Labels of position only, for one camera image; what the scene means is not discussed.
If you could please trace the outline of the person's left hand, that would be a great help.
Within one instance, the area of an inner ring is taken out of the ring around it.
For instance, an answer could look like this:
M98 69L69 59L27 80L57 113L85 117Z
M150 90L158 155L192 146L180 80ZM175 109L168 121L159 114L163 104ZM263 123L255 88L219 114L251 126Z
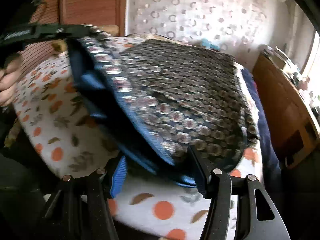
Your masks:
M22 56L19 53L9 56L1 69L1 107L8 106L14 99L15 89L20 78Z

